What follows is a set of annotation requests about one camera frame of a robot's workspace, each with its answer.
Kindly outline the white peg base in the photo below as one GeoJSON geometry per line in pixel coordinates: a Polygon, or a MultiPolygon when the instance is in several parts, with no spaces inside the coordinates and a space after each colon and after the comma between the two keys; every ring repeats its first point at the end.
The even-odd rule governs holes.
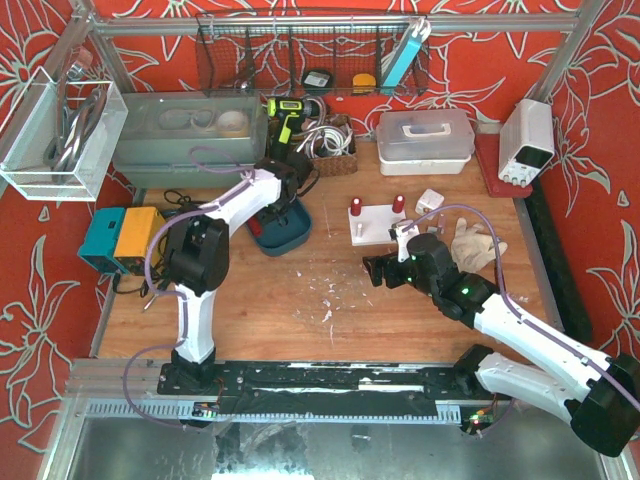
{"type": "Polygon", "coordinates": [[[406,219],[405,209],[401,214],[392,212],[392,204],[365,205],[362,213],[352,217],[347,210],[351,244],[354,247],[384,245],[393,242],[389,230],[392,225],[406,219]]]}

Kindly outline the red spring three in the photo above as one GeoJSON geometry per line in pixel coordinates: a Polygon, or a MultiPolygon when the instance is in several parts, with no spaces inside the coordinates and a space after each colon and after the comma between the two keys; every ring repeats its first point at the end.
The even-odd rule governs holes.
{"type": "Polygon", "coordinates": [[[362,213],[362,199],[359,197],[355,197],[351,201],[351,205],[349,208],[349,213],[352,217],[358,217],[362,213]]]}

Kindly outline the red spring one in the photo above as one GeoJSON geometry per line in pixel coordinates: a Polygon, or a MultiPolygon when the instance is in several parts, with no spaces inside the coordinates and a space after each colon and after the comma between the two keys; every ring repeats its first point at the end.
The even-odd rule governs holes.
{"type": "Polygon", "coordinates": [[[394,198],[393,204],[392,204],[392,212],[395,214],[401,214],[404,212],[404,207],[405,207],[405,202],[406,199],[403,195],[397,195],[394,198]]]}

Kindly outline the red spring four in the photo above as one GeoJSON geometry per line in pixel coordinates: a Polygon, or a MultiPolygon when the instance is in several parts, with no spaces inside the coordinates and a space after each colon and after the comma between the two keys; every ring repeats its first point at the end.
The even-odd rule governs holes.
{"type": "Polygon", "coordinates": [[[247,226],[254,238],[260,238],[264,233],[262,223],[257,218],[249,219],[247,226]]]}

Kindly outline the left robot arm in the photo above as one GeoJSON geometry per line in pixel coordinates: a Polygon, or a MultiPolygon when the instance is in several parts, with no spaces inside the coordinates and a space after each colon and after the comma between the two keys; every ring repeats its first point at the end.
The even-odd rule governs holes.
{"type": "Polygon", "coordinates": [[[225,194],[182,210],[169,225],[164,265],[179,305],[169,373],[178,382],[208,386],[215,379],[214,302],[229,271],[232,236],[243,225],[256,237],[289,231],[299,197],[308,191],[304,184],[313,174],[304,154],[264,158],[225,194]]]}

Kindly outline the teal plastic tray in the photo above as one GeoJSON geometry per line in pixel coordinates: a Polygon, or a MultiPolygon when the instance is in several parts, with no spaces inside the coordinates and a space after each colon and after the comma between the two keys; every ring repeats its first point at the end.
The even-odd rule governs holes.
{"type": "Polygon", "coordinates": [[[275,221],[262,223],[264,233],[260,238],[254,238],[254,243],[263,254],[270,257],[279,257],[302,246],[310,237],[312,231],[312,218],[304,204],[295,200],[291,206],[286,227],[280,227],[275,221]]]}

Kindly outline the wicker basket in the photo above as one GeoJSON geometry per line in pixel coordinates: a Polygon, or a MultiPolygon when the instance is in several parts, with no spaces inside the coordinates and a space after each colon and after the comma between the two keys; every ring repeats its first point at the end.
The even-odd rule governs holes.
{"type": "Polygon", "coordinates": [[[355,133],[346,114],[331,115],[322,124],[311,122],[296,151],[307,155],[323,177],[346,176],[358,170],[355,133]]]}

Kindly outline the white work glove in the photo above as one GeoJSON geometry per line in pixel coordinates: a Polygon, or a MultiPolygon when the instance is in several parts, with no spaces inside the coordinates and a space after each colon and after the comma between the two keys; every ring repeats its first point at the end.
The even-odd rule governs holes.
{"type": "Polygon", "coordinates": [[[459,270],[477,273],[496,259],[496,251],[500,256],[507,251],[506,242],[498,240],[494,244],[493,238],[482,230],[479,223],[469,226],[465,218],[457,219],[450,252],[459,270]]]}

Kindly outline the white power adapter cube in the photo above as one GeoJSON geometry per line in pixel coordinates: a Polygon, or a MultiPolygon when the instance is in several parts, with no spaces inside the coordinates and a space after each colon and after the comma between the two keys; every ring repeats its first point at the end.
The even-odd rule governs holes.
{"type": "Polygon", "coordinates": [[[444,196],[433,189],[426,189],[416,201],[415,212],[424,215],[439,208],[444,203],[444,196]]]}

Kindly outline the white plastic storage box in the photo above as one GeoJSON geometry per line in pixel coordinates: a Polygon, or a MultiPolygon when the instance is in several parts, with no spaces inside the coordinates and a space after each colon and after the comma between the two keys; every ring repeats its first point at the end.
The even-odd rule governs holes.
{"type": "Polygon", "coordinates": [[[461,109],[383,113],[376,141],[385,176],[459,174],[475,151],[475,133],[461,109]]]}

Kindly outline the grey plastic toolbox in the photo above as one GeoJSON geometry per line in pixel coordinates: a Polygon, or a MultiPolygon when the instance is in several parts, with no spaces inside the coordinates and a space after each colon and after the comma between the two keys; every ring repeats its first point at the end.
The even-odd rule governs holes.
{"type": "Polygon", "coordinates": [[[264,157],[268,117],[258,97],[201,92],[130,93],[113,157],[142,189],[231,187],[234,169],[264,157]]]}

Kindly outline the white power supply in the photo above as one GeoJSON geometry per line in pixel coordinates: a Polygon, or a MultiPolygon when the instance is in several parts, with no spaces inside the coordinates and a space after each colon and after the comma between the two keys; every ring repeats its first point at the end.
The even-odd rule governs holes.
{"type": "Polygon", "coordinates": [[[525,188],[554,153],[551,106],[522,99],[499,133],[498,178],[506,184],[525,188]]]}

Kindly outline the blue white book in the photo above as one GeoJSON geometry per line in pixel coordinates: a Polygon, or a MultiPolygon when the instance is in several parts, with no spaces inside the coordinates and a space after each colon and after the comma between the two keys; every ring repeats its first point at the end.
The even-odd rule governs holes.
{"type": "Polygon", "coordinates": [[[381,60],[380,90],[392,94],[432,31],[426,17],[411,20],[398,44],[381,60]]]}

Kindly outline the clear acrylic bin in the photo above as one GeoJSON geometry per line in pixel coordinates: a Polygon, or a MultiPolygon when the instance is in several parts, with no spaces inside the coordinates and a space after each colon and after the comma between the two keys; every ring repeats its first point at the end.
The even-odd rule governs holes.
{"type": "Polygon", "coordinates": [[[128,115],[116,84],[38,68],[26,93],[1,126],[1,178],[27,200],[96,201],[128,115]]]}

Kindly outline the green cordless drill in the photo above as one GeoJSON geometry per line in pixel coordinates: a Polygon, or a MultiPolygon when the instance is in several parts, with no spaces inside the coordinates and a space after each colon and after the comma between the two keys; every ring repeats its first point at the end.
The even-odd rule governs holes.
{"type": "Polygon", "coordinates": [[[307,118],[318,117],[322,103],[317,97],[292,98],[271,97],[267,101],[267,115],[277,121],[277,128],[271,137],[270,157],[285,160],[294,133],[302,131],[307,118]]]}

